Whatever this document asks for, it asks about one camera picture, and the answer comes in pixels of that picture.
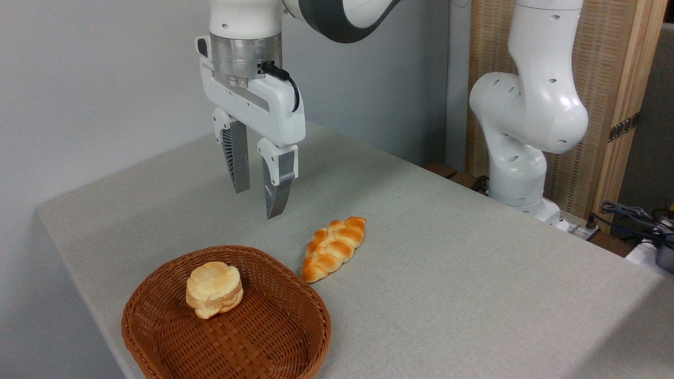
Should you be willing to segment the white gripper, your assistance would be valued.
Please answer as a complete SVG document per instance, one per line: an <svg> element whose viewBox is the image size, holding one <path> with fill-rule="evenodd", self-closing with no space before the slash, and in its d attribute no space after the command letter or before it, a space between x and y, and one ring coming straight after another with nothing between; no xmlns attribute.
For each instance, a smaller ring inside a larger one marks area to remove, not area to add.
<svg viewBox="0 0 674 379"><path fill-rule="evenodd" d="M296 106L293 86L273 75L238 79L217 72L210 36L196 38L195 45L205 96L217 107L214 132L234 191L250 189L248 126L265 137L257 149L262 157L266 215L268 219L278 216L288 202L293 179L299 176L298 146L294 144L306 136L303 103Z"/></svg>

